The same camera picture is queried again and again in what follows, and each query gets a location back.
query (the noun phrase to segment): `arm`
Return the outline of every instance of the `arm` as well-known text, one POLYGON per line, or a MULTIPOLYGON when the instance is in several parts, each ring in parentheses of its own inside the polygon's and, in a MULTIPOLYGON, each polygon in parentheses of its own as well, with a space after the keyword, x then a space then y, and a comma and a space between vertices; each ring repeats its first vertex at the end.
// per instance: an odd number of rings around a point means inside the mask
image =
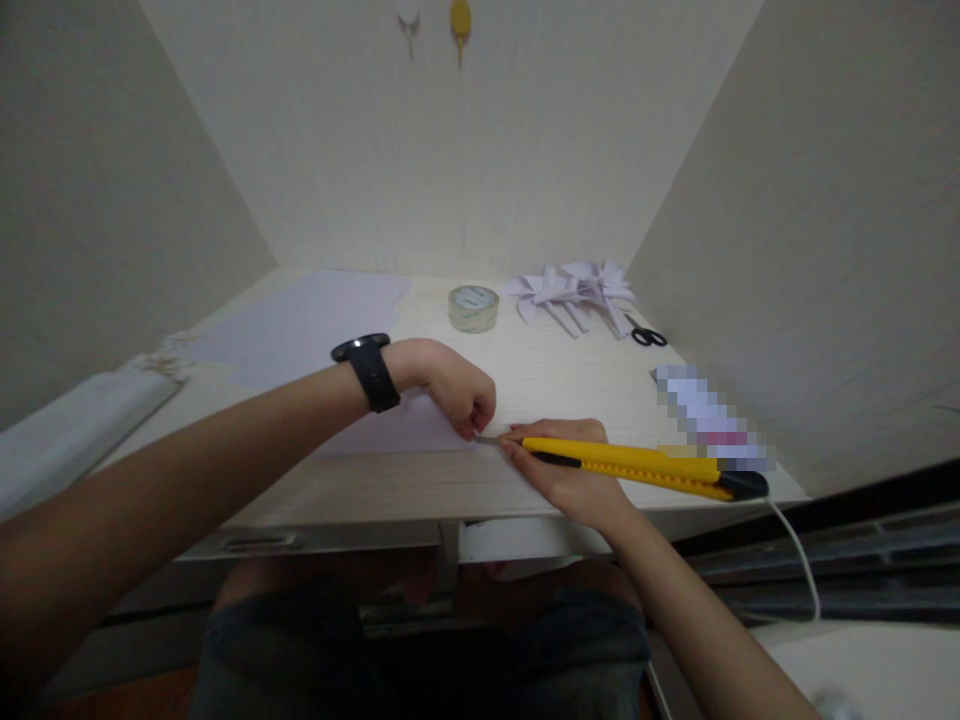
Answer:
POLYGON ((753 635, 633 507, 616 478, 547 465, 509 442, 527 436, 607 442, 603 425, 541 420, 515 426, 503 446, 547 500, 610 544, 707 717, 819 718, 753 635))
MULTIPOLYGON (((383 350, 398 392, 425 386, 472 439, 493 381, 430 340, 383 350)), ((151 572, 369 412, 349 363, 168 435, 0 526, 0 678, 35 691, 151 572)))

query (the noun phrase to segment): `scissors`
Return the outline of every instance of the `scissors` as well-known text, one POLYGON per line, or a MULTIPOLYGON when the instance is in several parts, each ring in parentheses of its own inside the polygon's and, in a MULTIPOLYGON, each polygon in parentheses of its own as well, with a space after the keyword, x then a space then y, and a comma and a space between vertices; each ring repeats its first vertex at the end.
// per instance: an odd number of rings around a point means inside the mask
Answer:
POLYGON ((640 323, 627 315, 627 313, 624 313, 624 315, 627 316, 627 320, 629 320, 630 324, 634 327, 634 329, 630 332, 630 337, 632 337, 638 344, 643 345, 644 347, 650 347, 651 345, 663 347, 667 344, 667 339, 663 335, 655 330, 648 330, 647 328, 643 327, 640 323))

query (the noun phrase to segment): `blurred object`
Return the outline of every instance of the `blurred object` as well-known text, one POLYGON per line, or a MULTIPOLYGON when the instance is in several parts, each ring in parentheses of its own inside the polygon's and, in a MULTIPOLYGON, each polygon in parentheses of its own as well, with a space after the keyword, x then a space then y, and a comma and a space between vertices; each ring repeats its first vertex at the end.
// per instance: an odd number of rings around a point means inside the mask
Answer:
POLYGON ((696 457, 715 458, 721 470, 774 470, 772 448, 762 433, 736 416, 726 394, 711 391, 696 365, 661 365, 653 373, 661 405, 676 413, 680 432, 696 448, 696 457))

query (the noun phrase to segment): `black watch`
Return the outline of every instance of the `black watch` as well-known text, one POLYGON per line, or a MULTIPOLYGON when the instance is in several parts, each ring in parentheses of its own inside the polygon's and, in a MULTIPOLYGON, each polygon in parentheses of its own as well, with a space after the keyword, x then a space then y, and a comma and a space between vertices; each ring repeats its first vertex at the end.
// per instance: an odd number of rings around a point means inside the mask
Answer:
POLYGON ((370 400, 370 409, 376 413, 384 412, 400 404, 400 396, 393 386, 393 380, 383 362, 380 348, 390 344, 386 333, 364 335, 337 345, 330 351, 334 362, 349 360, 353 371, 357 373, 360 385, 370 400))

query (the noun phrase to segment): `white cable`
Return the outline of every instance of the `white cable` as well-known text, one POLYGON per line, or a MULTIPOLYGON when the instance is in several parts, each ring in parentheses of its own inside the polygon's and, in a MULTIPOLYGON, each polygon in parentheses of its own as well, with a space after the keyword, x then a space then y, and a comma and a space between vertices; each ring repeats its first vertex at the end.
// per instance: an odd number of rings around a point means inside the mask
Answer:
POLYGON ((780 508, 777 507, 776 503, 770 499, 768 495, 766 497, 767 505, 776 513, 777 517, 780 518, 780 522, 783 523, 783 526, 787 529, 787 532, 790 534, 790 539, 793 540, 793 544, 797 548, 797 553, 800 555, 800 562, 803 564, 803 574, 807 576, 807 586, 810 588, 810 597, 813 600, 813 616, 809 620, 788 620, 786 618, 776 618, 768 617, 766 615, 754 615, 753 613, 743 613, 747 617, 754 618, 755 620, 766 620, 772 622, 795 622, 795 623, 815 623, 820 621, 820 593, 817 592, 817 583, 813 579, 813 571, 810 569, 810 561, 807 560, 807 553, 803 549, 803 543, 800 542, 800 538, 797 536, 796 531, 793 529, 793 525, 790 524, 790 521, 787 520, 786 516, 780 511, 780 508))

